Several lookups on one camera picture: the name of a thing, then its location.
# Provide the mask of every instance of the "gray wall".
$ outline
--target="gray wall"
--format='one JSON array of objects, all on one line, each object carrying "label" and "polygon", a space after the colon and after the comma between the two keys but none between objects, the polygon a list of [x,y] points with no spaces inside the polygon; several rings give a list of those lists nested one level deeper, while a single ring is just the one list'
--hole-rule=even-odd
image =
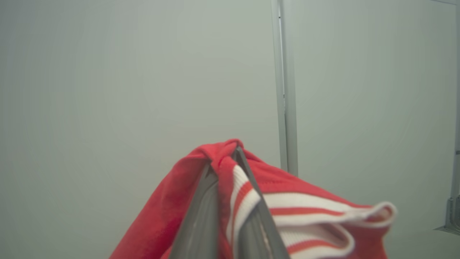
[{"label": "gray wall", "polygon": [[455,5],[286,0],[299,177],[393,202],[401,240],[442,226],[454,158]]},{"label": "gray wall", "polygon": [[200,144],[280,164],[269,1],[1,1],[0,35],[0,258],[108,257]]}]

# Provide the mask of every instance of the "red sweater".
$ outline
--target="red sweater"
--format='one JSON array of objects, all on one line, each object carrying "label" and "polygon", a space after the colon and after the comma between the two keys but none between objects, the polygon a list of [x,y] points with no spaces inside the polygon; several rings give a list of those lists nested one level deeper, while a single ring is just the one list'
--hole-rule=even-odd
[{"label": "red sweater", "polygon": [[[179,160],[110,259],[167,259],[209,160],[219,177],[220,257],[233,259],[239,229],[262,198],[230,157],[237,145],[243,147],[236,139],[202,145]],[[386,258],[382,237],[396,215],[391,203],[356,205],[244,153],[291,258]]]}]

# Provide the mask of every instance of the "red fabric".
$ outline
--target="red fabric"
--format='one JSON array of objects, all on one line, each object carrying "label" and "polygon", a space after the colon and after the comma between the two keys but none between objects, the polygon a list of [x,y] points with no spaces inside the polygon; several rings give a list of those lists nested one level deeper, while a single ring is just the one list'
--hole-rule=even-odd
[{"label": "red fabric", "polygon": [[[223,226],[226,226],[229,221],[230,195],[233,189],[232,170],[236,164],[230,155],[237,145],[243,148],[243,144],[237,139],[202,145],[179,160],[153,192],[110,259],[166,259],[191,202],[202,168],[209,160],[219,177],[220,257],[231,259],[232,253],[225,238]],[[264,163],[247,150],[244,150],[244,153],[263,193],[299,192],[342,202],[352,207],[369,207],[353,204],[302,181],[281,169]],[[350,226],[347,227],[347,230],[356,240],[356,248],[348,258],[386,258],[381,238],[387,229],[363,230]]]}]

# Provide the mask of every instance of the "metal bracket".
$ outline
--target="metal bracket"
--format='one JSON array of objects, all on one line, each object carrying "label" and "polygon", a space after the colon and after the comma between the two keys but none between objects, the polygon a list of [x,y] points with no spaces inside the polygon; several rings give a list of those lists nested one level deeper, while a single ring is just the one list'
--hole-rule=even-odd
[{"label": "metal bracket", "polygon": [[447,200],[446,225],[436,230],[460,235],[460,195]]}]

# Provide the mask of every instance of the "white stripe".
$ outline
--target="white stripe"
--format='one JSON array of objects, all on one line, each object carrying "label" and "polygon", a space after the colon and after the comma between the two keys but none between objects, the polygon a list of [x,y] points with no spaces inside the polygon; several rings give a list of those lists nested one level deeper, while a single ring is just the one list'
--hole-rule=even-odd
[{"label": "white stripe", "polygon": [[250,190],[242,200],[238,211],[235,216],[235,226],[233,228],[233,258],[238,258],[238,236],[240,229],[248,218],[249,214],[253,211],[254,207],[259,203],[260,196],[256,190]]},{"label": "white stripe", "polygon": [[309,207],[323,208],[335,212],[345,212],[350,209],[356,209],[348,204],[302,193],[264,194],[264,199],[267,206],[270,208]]},{"label": "white stripe", "polygon": [[229,222],[227,224],[227,228],[225,232],[228,242],[231,241],[231,228],[232,228],[231,224],[233,221],[233,210],[235,207],[236,197],[241,187],[248,181],[249,179],[247,178],[243,169],[239,165],[235,165],[235,167],[233,167],[233,190],[232,190],[231,197],[230,197],[230,216],[229,216]]},{"label": "white stripe", "polygon": [[[371,208],[354,208],[348,204],[325,198],[301,194],[301,193],[274,193],[264,194],[265,202],[272,208],[322,208],[333,212],[342,212],[343,215],[330,215],[326,213],[298,214],[298,215],[275,215],[273,216],[277,226],[295,226],[319,223],[350,223],[366,228],[382,228],[389,226],[395,219],[397,210],[390,202],[381,202]],[[367,218],[379,213],[389,212],[387,216],[382,214],[382,220],[378,222],[365,222]]]},{"label": "white stripe", "polygon": [[301,228],[284,227],[279,229],[286,247],[312,240],[323,240],[337,247],[311,247],[291,254],[291,258],[329,258],[344,257],[351,253],[355,243],[351,234],[338,224],[312,225]]}]

